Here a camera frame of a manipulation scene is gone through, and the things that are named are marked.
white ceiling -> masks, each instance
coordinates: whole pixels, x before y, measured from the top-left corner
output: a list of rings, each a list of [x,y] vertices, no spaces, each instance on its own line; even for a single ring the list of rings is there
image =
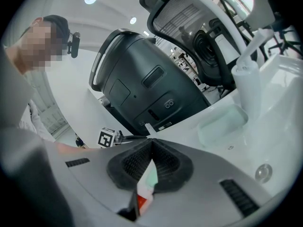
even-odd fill
[[[147,31],[149,13],[141,7],[139,0],[97,0],[86,4],[84,0],[53,0],[49,11],[65,17],[71,32],[80,32],[80,48],[98,51],[107,36],[118,28],[129,28],[143,34]],[[136,17],[134,25],[130,19]]]

sink basin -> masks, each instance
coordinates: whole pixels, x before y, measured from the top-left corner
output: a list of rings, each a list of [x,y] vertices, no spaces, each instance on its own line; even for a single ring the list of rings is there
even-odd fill
[[[272,195],[290,187],[303,162],[303,61],[281,55],[271,57],[260,69],[261,115],[248,122],[233,140],[215,148],[204,148],[196,127],[217,108],[240,105],[237,90],[196,115],[158,132],[161,139],[217,154],[255,178],[256,171],[268,164],[271,174],[257,172],[257,178]]]

sink drain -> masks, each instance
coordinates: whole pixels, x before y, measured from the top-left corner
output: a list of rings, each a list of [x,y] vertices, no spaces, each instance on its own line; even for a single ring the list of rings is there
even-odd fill
[[[259,183],[267,183],[273,174],[273,168],[269,164],[260,165],[255,173],[255,179]]]

